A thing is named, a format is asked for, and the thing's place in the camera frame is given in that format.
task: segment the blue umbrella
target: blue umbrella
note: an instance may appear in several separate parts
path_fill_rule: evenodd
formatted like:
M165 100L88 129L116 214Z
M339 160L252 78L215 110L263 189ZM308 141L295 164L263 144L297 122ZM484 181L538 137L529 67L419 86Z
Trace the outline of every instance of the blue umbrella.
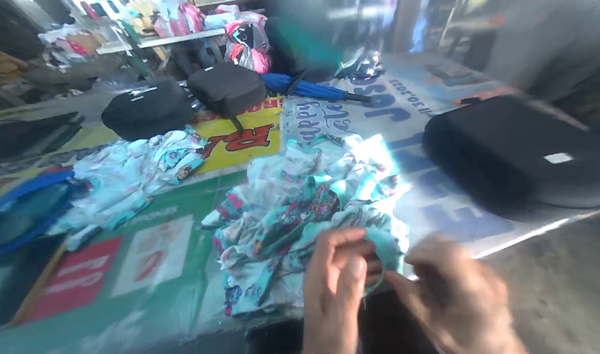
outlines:
M290 77L283 74L261 74L265 86L270 90L282 94L295 94L296 96L312 97L321 100L340 100L371 102L369 96L352 94L338 88L312 84L302 80L302 74Z

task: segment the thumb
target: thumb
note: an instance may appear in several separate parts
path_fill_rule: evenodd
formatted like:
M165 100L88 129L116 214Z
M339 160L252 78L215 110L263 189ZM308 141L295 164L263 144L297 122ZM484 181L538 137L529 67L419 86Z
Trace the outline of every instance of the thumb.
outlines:
M429 310L422 302L416 284L395 271L386 271L384 278L394 287L403 305L407 306L419 321L429 323Z
M337 281L335 306L344 314L357 318L361 298L364 296L367 264L363 257L353 255L342 269Z

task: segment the white shelf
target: white shelf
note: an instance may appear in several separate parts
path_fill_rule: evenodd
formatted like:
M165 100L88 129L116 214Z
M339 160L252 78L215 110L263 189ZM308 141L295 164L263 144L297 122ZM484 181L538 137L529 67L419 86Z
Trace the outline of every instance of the white shelf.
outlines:
M141 44L139 47L141 48L150 48L157 47L158 45L167 45L179 42L186 42L188 40L194 40L198 38L208 38L213 36L224 35L226 30L223 28L213 29L210 31L203 31L192 33L186 36L178 36L178 37L168 37L168 38L159 38L157 36L151 38L141 38ZM97 54L110 54L110 53L118 53L125 52L126 50L132 50L131 45L122 45L119 42L110 42L101 46L101 48L97 49Z

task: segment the yellow sign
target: yellow sign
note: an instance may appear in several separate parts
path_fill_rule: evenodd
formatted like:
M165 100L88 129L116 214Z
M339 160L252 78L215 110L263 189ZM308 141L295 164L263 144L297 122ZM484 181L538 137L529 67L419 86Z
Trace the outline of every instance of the yellow sign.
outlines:
M202 153L204 173L250 162L254 157L277 154L280 151L280 111L282 97L267 98L238 115L245 130L242 133L229 119L213 117L195 124L195 131L208 140Z

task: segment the black laptop bag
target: black laptop bag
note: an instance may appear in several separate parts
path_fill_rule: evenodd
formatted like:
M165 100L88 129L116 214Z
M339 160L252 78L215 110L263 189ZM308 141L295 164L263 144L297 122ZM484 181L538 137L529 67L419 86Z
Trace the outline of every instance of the black laptop bag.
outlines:
M135 141L184 130L193 115L186 90L169 78L114 97L101 120L123 139Z
M230 118L243 131L236 115L262 102L267 96L263 78L257 72L223 62L195 72L187 80L193 96L211 111Z
M600 136L513 96L433 117L423 147L476 202L516 221L600 210Z

